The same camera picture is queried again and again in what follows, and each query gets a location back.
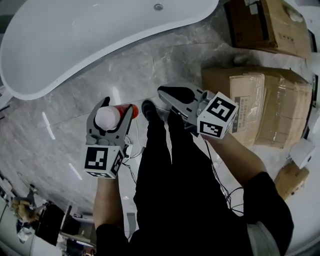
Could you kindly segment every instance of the black pants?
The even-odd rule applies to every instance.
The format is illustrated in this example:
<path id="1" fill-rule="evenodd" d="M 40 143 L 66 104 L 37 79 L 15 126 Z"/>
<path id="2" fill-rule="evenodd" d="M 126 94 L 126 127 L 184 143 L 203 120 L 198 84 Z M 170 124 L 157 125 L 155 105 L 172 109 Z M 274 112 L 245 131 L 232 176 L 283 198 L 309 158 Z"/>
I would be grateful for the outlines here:
<path id="1" fill-rule="evenodd" d="M 168 126 L 172 161 L 164 122 L 154 119 L 148 125 L 134 196 L 140 229 L 147 230 L 156 223 L 181 231 L 188 226 L 183 219 L 210 218 L 213 201 L 216 207 L 228 208 L 210 159 L 184 129 L 181 116 L 171 112 Z"/>

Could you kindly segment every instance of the cylindrical container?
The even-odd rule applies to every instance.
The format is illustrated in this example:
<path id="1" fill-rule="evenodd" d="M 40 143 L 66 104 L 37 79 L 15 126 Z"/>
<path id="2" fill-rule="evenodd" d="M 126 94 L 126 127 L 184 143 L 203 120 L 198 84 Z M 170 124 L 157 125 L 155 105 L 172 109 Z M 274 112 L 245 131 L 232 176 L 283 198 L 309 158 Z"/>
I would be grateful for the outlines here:
<path id="1" fill-rule="evenodd" d="M 310 141 L 301 138 L 296 144 L 294 144 L 289 152 L 290 157 L 294 163 L 302 169 L 311 160 L 315 153 L 316 146 Z"/>
<path id="2" fill-rule="evenodd" d="M 311 109 L 308 126 L 313 134 L 316 134 L 320 129 L 320 111 L 315 107 Z"/>
<path id="3" fill-rule="evenodd" d="M 117 128 L 120 120 L 124 117 L 126 110 L 133 106 L 133 118 L 136 118 L 139 109 L 134 104 L 123 104 L 116 106 L 103 106 L 96 112 L 94 121 L 104 131 L 114 130 Z"/>

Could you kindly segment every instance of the cardboard box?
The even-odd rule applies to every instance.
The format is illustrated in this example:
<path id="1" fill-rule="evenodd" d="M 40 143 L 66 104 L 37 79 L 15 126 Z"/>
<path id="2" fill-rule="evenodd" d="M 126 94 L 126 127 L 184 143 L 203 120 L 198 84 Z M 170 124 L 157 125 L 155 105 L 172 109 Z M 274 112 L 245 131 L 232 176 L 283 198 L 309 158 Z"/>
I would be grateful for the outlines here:
<path id="1" fill-rule="evenodd" d="M 306 168 L 299 169 L 294 162 L 289 163 L 279 171 L 274 180 L 278 194 L 286 200 L 302 187 L 308 175 Z"/>
<path id="2" fill-rule="evenodd" d="M 261 75 L 264 76 L 264 85 L 259 85 L 258 80 L 253 80 L 253 83 L 246 80 L 246 76 L 258 79 Z M 233 77 L 238 77 L 238 80 L 234 79 L 238 82 L 230 83 Z M 230 131 L 245 146 L 251 146 L 255 140 L 256 145 L 284 148 L 300 140 L 311 105 L 312 87 L 293 71 L 258 66 L 205 69 L 202 71 L 202 83 L 205 90 L 220 91 L 234 101 L 236 97 L 250 96 L 250 102 L 254 104 L 247 107 L 246 122 L 252 120 L 254 125 L 246 124 L 247 135 Z"/>
<path id="3" fill-rule="evenodd" d="M 288 69 L 254 67 L 265 75 L 264 106 L 255 144 L 285 148 L 297 143 L 306 127 L 312 87 Z"/>
<path id="4" fill-rule="evenodd" d="M 233 46 L 310 57 L 306 21 L 285 1 L 231 0 L 225 8 Z"/>
<path id="5" fill-rule="evenodd" d="M 206 90 L 224 95 L 238 103 L 239 109 L 229 132 L 244 146 L 255 143 L 263 110 L 265 76 L 242 73 L 236 69 L 207 69 L 202 71 Z"/>

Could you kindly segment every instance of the gray marble tile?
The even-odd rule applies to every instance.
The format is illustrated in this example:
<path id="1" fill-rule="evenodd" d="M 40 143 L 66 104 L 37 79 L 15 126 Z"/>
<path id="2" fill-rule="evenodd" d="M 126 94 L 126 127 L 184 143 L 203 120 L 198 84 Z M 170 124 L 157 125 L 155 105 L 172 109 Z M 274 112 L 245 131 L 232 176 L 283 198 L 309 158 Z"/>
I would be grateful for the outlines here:
<path id="1" fill-rule="evenodd" d="M 81 115 L 68 83 L 61 84 L 41 98 L 24 101 L 22 108 L 35 128 L 47 126 L 43 113 L 50 125 Z"/>
<path id="2" fill-rule="evenodd" d="M 22 107 L 2 120 L 0 137 L 3 157 L 27 159 L 37 151 L 47 151 L 40 141 L 38 131 Z"/>
<path id="3" fill-rule="evenodd" d="M 228 20 L 223 5 L 219 5 L 204 20 L 144 38 L 126 47 L 128 49 L 125 48 L 121 54 L 127 55 L 170 46 L 206 43 L 231 45 Z"/>
<path id="4" fill-rule="evenodd" d="M 111 105 L 153 97 L 158 86 L 150 52 L 108 59 L 69 82 L 76 108 L 82 114 L 108 96 Z"/>
<path id="5" fill-rule="evenodd" d="M 9 116 L 15 110 L 20 108 L 23 105 L 23 103 L 24 103 L 24 100 L 12 97 L 8 103 L 9 107 L 0 112 L 0 117 Z"/>
<path id="6" fill-rule="evenodd" d="M 158 97 L 152 100 L 160 108 L 166 107 Z M 132 103 L 136 104 L 141 110 L 142 102 L 143 100 L 139 100 Z M 6 143 L 1 145 L 0 153 L 4 158 L 0 160 L 0 169 L 3 174 L 9 180 L 16 181 L 17 185 L 20 184 L 19 192 L 21 194 L 27 192 L 26 186 L 21 183 L 22 177 L 26 183 L 36 184 L 41 197 L 53 201 L 62 209 L 65 209 L 71 202 L 77 205 L 80 212 L 92 212 L 97 179 L 81 169 L 81 148 L 86 142 L 86 122 L 89 114 L 51 125 L 50 129 L 55 137 L 53 140 L 46 127 L 34 129 L 33 132 L 31 122 L 28 123 L 29 128 L 25 127 L 26 129 L 22 130 L 19 123 L 12 120 L 18 120 L 15 115 L 21 115 L 21 111 L 9 116 L 8 128 L 1 127 L 0 136 L 5 136 L 7 138 L 6 142 L 15 138 L 18 142 L 29 143 L 29 146 L 27 147 L 27 144 L 25 144 L 25 148 L 19 149 L 21 144 Z M 26 120 L 23 120 L 21 123 L 25 125 L 26 122 Z M 128 136 L 133 143 L 133 155 L 137 155 L 146 145 L 147 127 L 148 122 L 142 114 L 132 121 Z M 141 155 L 127 162 L 131 165 L 136 177 L 138 176 L 140 160 Z M 70 168 L 70 164 L 77 170 L 82 179 L 77 177 Z M 129 169 L 125 166 L 121 166 L 119 171 L 119 182 L 125 215 L 129 212 L 136 212 L 137 209 L 133 202 L 135 184 Z"/>
<path id="7" fill-rule="evenodd" d="M 201 69 L 232 67 L 237 52 L 226 43 L 202 43 L 154 49 L 152 55 L 160 84 L 189 81 L 201 87 Z"/>
<path id="8" fill-rule="evenodd" d="M 4 157 L 5 160 L 0 161 L 1 174 L 9 180 L 18 195 L 26 195 L 29 191 L 29 188 L 22 181 L 21 176 L 18 173 L 18 171 L 23 170 L 23 165 L 17 159 L 6 156 Z"/>

